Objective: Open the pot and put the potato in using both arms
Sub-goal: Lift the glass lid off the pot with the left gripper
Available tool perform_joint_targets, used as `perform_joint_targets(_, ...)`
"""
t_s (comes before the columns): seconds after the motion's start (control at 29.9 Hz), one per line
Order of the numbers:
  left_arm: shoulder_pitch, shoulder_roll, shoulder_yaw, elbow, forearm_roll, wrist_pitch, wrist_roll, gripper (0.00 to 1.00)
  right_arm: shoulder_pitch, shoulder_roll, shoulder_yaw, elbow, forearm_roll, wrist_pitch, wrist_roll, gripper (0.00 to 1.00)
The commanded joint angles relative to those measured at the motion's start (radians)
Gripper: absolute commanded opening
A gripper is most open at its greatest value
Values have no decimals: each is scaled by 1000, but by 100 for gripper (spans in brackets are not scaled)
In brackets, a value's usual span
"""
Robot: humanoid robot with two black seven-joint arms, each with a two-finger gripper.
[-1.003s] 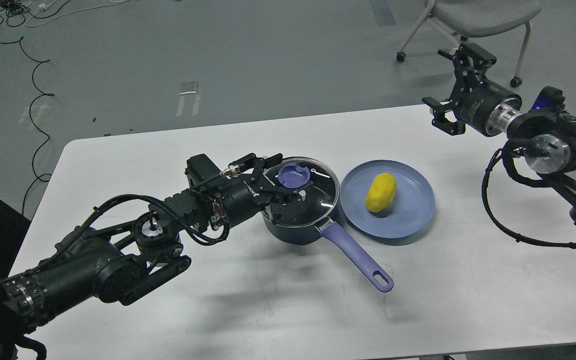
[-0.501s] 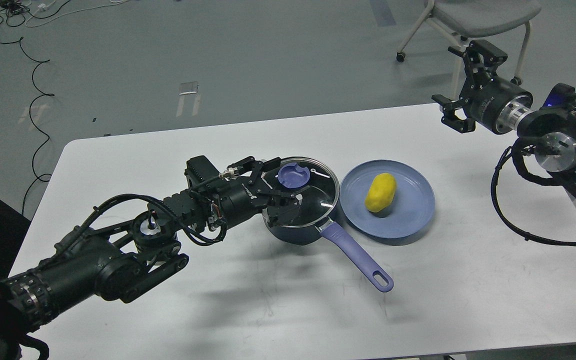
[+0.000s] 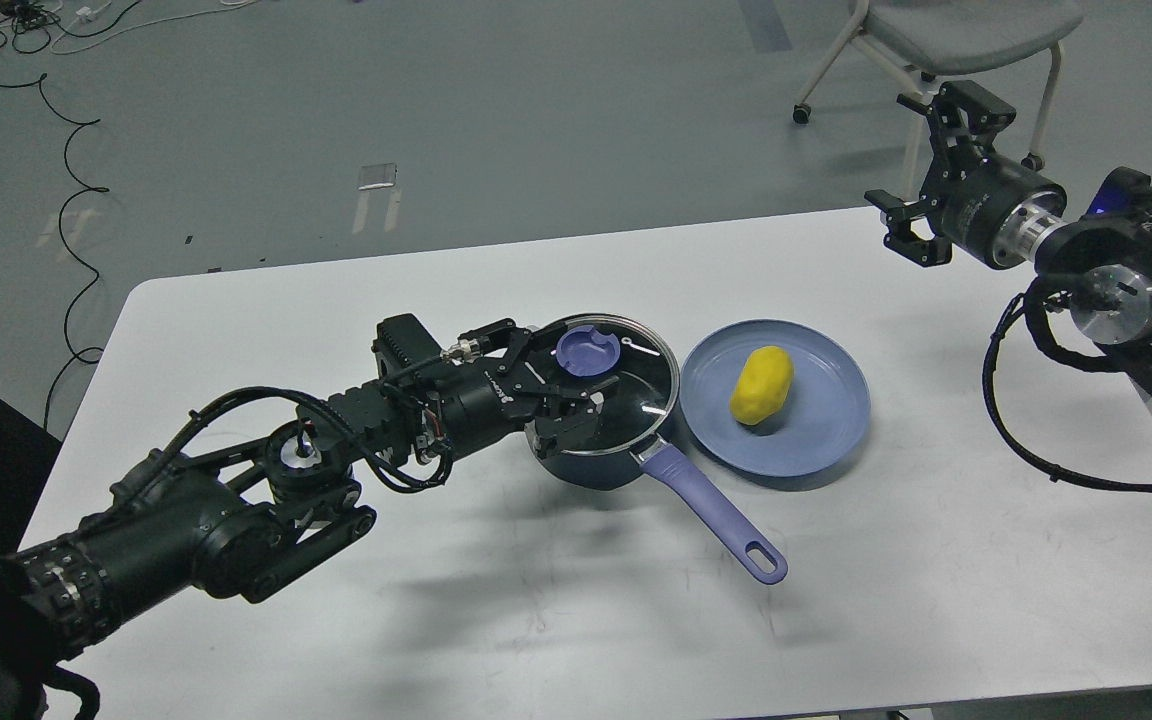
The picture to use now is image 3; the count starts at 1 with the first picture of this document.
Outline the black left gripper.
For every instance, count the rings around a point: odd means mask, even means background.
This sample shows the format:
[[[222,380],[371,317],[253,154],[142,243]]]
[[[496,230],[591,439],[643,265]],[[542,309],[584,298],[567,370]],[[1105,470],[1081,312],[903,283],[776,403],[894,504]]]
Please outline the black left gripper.
[[[503,318],[457,338],[448,350],[457,364],[435,382],[449,450],[483,450],[530,423],[531,446],[594,446],[600,406],[620,381],[564,384],[543,376],[559,334]]]

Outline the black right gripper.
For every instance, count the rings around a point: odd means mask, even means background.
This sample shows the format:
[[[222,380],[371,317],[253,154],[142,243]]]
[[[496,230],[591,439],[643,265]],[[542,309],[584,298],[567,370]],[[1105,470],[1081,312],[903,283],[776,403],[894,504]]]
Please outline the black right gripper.
[[[929,97],[901,92],[897,104],[925,119],[932,160],[919,200],[886,190],[864,194],[882,215],[882,245],[923,268],[950,263],[952,245],[991,270],[1033,262],[1043,240],[1064,223],[1068,194],[998,154],[998,132],[1018,111],[970,79],[946,82]],[[924,218],[935,233],[931,238],[914,232],[915,220]]]

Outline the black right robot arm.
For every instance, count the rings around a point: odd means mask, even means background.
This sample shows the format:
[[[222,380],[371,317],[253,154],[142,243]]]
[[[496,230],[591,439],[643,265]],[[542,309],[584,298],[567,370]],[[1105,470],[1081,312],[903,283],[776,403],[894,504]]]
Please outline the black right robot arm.
[[[1119,167],[1087,211],[1068,220],[1064,188],[996,151],[998,132],[1016,115],[1010,104],[972,81],[947,82],[929,97],[900,94],[899,103],[927,124],[931,165],[915,200],[865,195],[882,215],[884,247],[924,268],[950,263],[955,249],[991,270],[1033,265],[1033,281],[1005,306],[983,361],[993,427],[1053,482],[1152,495],[1152,482],[1092,477],[1033,454],[1006,427],[995,387],[1006,334],[1024,323],[1047,359],[1123,373],[1152,397],[1152,179]]]

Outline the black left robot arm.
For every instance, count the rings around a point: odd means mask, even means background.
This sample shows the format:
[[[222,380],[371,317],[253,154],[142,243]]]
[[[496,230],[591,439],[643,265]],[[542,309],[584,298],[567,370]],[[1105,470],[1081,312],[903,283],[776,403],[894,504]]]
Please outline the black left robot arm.
[[[0,719],[44,715],[47,689],[91,719],[99,688],[65,661],[189,585],[262,602],[366,536],[357,462],[412,495],[526,427],[544,454],[594,437],[626,382],[582,376],[561,346],[571,328],[502,319],[444,348],[414,314],[392,316],[372,342],[376,381],[326,400],[247,387],[192,414],[111,487],[108,509],[0,553]]]

